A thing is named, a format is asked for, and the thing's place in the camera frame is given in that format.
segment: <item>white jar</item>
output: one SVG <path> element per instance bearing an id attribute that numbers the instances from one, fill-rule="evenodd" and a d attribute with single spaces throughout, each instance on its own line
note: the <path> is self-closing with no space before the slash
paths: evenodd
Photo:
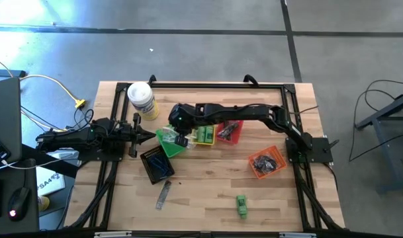
<path id="1" fill-rule="evenodd" d="M 154 120 L 159 108 L 151 87 L 145 82 L 133 83 L 128 89 L 128 98 L 144 120 Z"/>

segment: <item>orange container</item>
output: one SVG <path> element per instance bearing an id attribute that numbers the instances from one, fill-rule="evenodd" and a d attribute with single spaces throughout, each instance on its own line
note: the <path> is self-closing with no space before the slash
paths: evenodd
<path id="1" fill-rule="evenodd" d="M 276 160 L 277 169 L 275 171 L 272 171 L 272 172 L 268 173 L 268 174 L 263 174 L 263 173 L 259 172 L 257 169 L 255 169 L 255 167 L 254 167 L 254 159 L 259 157 L 260 155 L 269 155 L 269 156 L 271 155 Z M 271 147 L 269 147 L 267 149 L 264 149 L 264 150 L 262 150 L 260 152 L 257 152 L 257 153 L 255 153 L 253 155 L 250 155 L 248 157 L 248 163 L 251 166 L 251 168 L 253 169 L 253 171 L 254 171 L 254 173 L 255 173 L 255 175 L 256 175 L 256 177 L 258 179 L 264 179 L 265 177 L 267 177 L 267 176 L 269 176 L 269 175 L 271 175 L 273 173 L 276 173 L 277 171 L 280 171 L 281 169 L 284 169 L 285 167 L 287 167 L 287 162 L 285 162 L 285 160 L 283 159 L 281 153 L 279 153 L 279 150 L 278 150 L 278 148 L 276 148 L 275 145 L 271 146 Z"/>

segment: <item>white container lid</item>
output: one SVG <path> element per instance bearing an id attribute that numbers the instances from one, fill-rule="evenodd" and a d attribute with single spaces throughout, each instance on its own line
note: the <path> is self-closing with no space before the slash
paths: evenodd
<path id="1" fill-rule="evenodd" d="M 150 101 L 152 95 L 153 91 L 146 82 L 133 83 L 128 89 L 128 98 L 136 105 L 146 104 Z"/>

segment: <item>red container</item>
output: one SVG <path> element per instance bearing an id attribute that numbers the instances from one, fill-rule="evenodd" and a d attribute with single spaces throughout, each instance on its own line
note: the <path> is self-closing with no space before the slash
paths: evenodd
<path id="1" fill-rule="evenodd" d="M 277 169 L 275 171 L 272 171 L 271 173 L 268 173 L 268 174 L 263 174 L 263 173 L 257 171 L 257 169 L 255 169 L 253 163 L 254 163 L 254 159 L 259 157 L 260 155 L 271 155 L 276 160 Z M 253 171 L 254 171 L 254 173 L 255 173 L 255 175 L 256 175 L 256 177 L 258 179 L 264 179 L 265 177 L 267 177 L 267 176 L 269 176 L 269 175 L 271 175 L 273 173 L 276 173 L 277 171 L 280 171 L 281 169 L 284 169 L 285 167 L 287 167 L 287 162 L 285 162 L 285 160 L 283 159 L 281 153 L 279 152 L 278 148 L 275 145 L 271 146 L 271 147 L 269 147 L 267 149 L 264 149 L 264 150 L 262 150 L 260 152 L 257 152 L 257 153 L 255 153 L 253 155 L 250 155 L 248 157 L 248 163 L 251 166 L 251 168 L 253 169 Z"/>
<path id="2" fill-rule="evenodd" d="M 238 121 L 228 121 L 228 122 L 238 122 L 238 128 L 236 128 L 231 134 L 230 134 L 230 140 L 226 140 L 223 138 L 218 137 L 218 134 L 220 131 L 223 130 L 224 128 L 224 123 L 221 123 L 218 125 L 216 129 L 216 138 L 217 140 L 226 142 L 226 143 L 231 143 L 232 145 L 236 145 L 238 141 L 240 140 L 240 135 L 241 135 L 241 130 L 242 130 L 242 125 L 244 124 L 243 120 L 238 120 Z"/>

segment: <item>small green object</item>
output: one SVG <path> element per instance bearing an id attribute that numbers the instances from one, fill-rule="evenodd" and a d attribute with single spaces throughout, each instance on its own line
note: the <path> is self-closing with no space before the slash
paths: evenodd
<path id="1" fill-rule="evenodd" d="M 198 142 L 204 143 L 205 133 L 206 133 L 206 128 L 204 126 L 200 126 L 199 129 L 197 130 L 197 141 Z"/>
<path id="2" fill-rule="evenodd" d="M 206 127 L 206 139 L 204 140 L 205 143 L 213 143 L 213 130 L 212 126 Z"/>
<path id="3" fill-rule="evenodd" d="M 241 219 L 247 219 L 247 198 L 245 195 L 238 195 L 236 196 L 236 206 L 238 208 L 238 214 L 240 215 Z"/>
<path id="4" fill-rule="evenodd" d="M 175 143 L 167 143 L 166 141 L 163 141 L 162 129 L 156 130 L 156 135 L 168 158 L 172 158 L 173 156 L 185 150 L 185 147 L 182 147 Z"/>

